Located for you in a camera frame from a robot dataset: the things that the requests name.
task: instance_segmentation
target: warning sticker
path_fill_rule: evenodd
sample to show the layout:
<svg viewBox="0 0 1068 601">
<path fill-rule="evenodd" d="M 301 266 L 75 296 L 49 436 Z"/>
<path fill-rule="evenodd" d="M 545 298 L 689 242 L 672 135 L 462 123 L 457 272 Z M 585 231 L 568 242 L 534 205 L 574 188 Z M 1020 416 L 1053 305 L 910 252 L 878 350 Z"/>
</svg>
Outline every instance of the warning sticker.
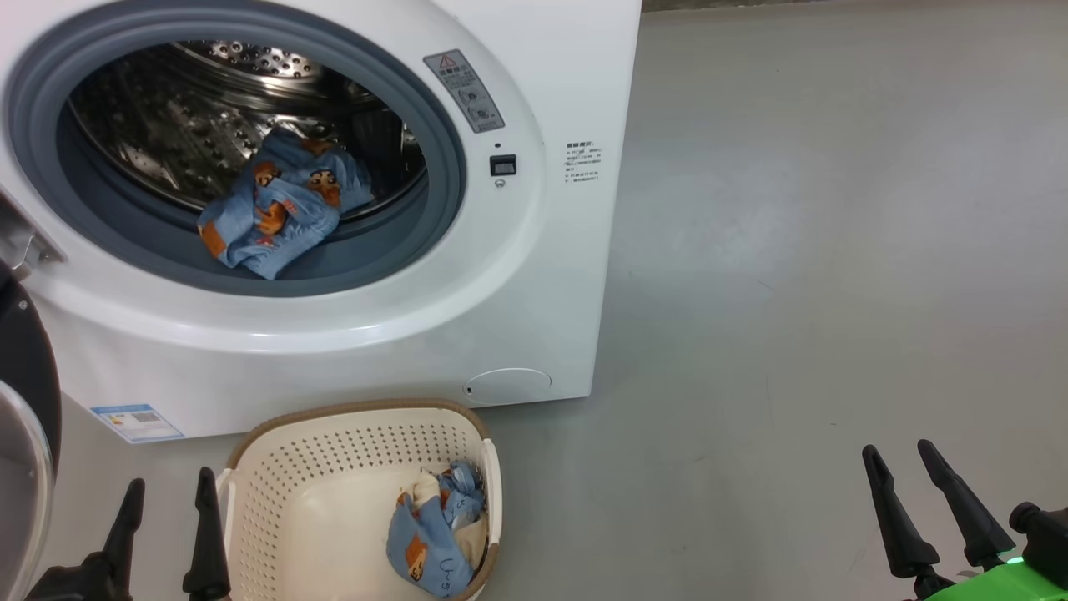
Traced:
<svg viewBox="0 0 1068 601">
<path fill-rule="evenodd" d="M 462 52 L 449 50 L 430 54 L 423 62 L 430 67 L 445 90 L 449 90 L 449 95 L 456 100 L 456 106 L 460 107 L 475 133 L 504 127 L 504 117 L 497 110 L 493 98 Z"/>
<path fill-rule="evenodd" d="M 151 406 L 114 406 L 91 410 L 100 422 L 130 443 L 148 443 L 185 439 Z"/>
<path fill-rule="evenodd" d="M 564 183 L 596 181 L 600 179 L 602 148 L 590 140 L 567 142 L 564 152 Z"/>
</svg>

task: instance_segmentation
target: cartoon print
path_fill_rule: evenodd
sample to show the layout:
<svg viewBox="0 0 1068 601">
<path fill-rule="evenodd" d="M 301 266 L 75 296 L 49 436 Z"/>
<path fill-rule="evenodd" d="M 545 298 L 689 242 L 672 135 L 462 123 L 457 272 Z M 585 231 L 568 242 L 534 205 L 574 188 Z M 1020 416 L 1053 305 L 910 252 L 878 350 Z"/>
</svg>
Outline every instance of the cartoon print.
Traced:
<svg viewBox="0 0 1068 601">
<path fill-rule="evenodd" d="M 274 180 L 274 177 L 282 175 L 282 170 L 274 165 L 273 162 L 265 160 L 260 164 L 252 168 L 252 173 L 256 177 L 256 184 L 261 186 L 266 186 L 267 184 Z"/>
<path fill-rule="evenodd" d="M 300 140 L 300 145 L 315 156 L 323 156 L 323 153 L 333 147 L 333 144 L 326 140 Z"/>
<path fill-rule="evenodd" d="M 260 231 L 267 235 L 274 235 L 282 231 L 282 226 L 285 225 L 285 218 L 287 212 L 285 211 L 285 206 L 280 202 L 272 202 L 267 210 L 263 210 L 258 206 L 256 208 L 256 217 L 260 218 L 260 223 L 256 224 Z"/>
<path fill-rule="evenodd" d="M 201 239 L 204 240 L 204 246 L 207 246 L 207 251 L 211 253 L 211 256 L 218 257 L 225 252 L 226 242 L 219 235 L 219 230 L 215 228 L 215 221 L 208 221 L 203 227 L 198 225 L 198 228 L 200 230 Z"/>
<path fill-rule="evenodd" d="M 341 186 L 337 185 L 337 177 L 333 171 L 323 169 L 312 173 L 308 178 L 308 188 L 319 192 L 323 200 L 330 206 L 341 206 Z"/>
<path fill-rule="evenodd" d="M 426 564 L 426 543 L 419 540 L 419 535 L 411 537 L 411 542 L 404 552 L 404 558 L 408 563 L 408 575 L 411 580 L 415 582 L 422 580 L 423 565 Z"/>
</svg>

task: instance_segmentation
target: washing machine door opening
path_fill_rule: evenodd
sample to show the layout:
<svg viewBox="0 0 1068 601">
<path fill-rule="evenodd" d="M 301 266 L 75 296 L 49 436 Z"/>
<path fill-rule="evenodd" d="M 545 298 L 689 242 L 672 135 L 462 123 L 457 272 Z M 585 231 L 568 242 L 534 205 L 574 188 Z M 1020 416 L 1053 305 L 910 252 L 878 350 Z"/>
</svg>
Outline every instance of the washing machine door opening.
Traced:
<svg viewBox="0 0 1068 601">
<path fill-rule="evenodd" d="M 230 294 L 327 294 L 410 265 L 458 211 L 464 148 L 420 64 L 278 4 L 130 0 L 22 57 L 6 116 L 45 202 L 127 263 Z M 279 128 L 351 155 L 372 200 L 267 281 L 218 262 L 197 219 Z"/>
</svg>

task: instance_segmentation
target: brown basket rim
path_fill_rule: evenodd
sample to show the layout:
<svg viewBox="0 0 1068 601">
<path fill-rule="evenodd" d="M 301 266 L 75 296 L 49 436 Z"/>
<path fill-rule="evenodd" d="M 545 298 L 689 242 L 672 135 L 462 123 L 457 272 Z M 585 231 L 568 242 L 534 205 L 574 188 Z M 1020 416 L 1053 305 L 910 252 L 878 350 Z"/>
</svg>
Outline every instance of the brown basket rim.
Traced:
<svg viewBox="0 0 1068 601">
<path fill-rule="evenodd" d="M 233 453 L 230 454 L 230 459 L 226 461 L 226 468 L 230 470 L 236 470 L 238 462 L 240 462 L 241 457 L 245 452 L 252 446 L 252 443 L 256 442 L 260 437 L 263 437 L 271 430 L 276 430 L 283 426 L 289 426 L 290 424 L 297 424 L 299 422 L 308 422 L 310 420 L 318 420 L 320 417 L 330 417 L 332 415 L 342 415 L 346 413 L 360 413 L 365 411 L 383 411 L 383 410 L 394 410 L 394 409 L 440 409 L 445 411 L 451 411 L 458 413 L 464 416 L 468 422 L 474 425 L 475 430 L 478 431 L 478 436 L 482 440 L 489 439 L 489 430 L 486 425 L 483 424 L 482 420 L 475 415 L 470 409 L 447 399 L 431 399 L 431 398 L 414 398 L 414 399 L 382 399 L 378 401 L 357 401 L 354 404 L 342 404 L 337 406 L 329 406 L 325 408 L 312 409 L 307 411 L 298 411 L 295 413 L 289 413 L 276 417 L 273 420 L 268 420 L 260 426 L 256 426 L 248 434 L 241 439 L 241 442 L 234 447 Z M 489 580 L 489 574 L 497 567 L 497 558 L 500 554 L 500 544 L 492 543 L 486 550 L 486 558 L 482 563 L 482 569 L 475 574 L 474 580 L 472 580 L 464 592 L 459 597 L 453 598 L 455 601 L 468 601 L 475 594 L 477 594 L 484 586 L 486 586 L 486 581 Z"/>
</svg>

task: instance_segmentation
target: warning label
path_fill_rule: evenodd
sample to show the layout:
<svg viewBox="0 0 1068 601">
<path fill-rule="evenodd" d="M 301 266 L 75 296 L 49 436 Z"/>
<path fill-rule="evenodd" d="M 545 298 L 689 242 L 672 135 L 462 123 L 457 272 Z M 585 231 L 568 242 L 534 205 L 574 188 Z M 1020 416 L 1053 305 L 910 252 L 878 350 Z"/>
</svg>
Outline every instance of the warning label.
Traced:
<svg viewBox="0 0 1068 601">
<path fill-rule="evenodd" d="M 602 148 L 590 140 L 567 142 L 564 153 L 564 183 L 596 181 L 600 179 Z"/>
<path fill-rule="evenodd" d="M 423 62 L 449 90 L 449 95 L 456 100 L 456 106 L 460 107 L 475 133 L 504 127 L 504 117 L 497 110 L 497 104 L 462 52 L 449 50 L 430 54 Z"/>
</svg>

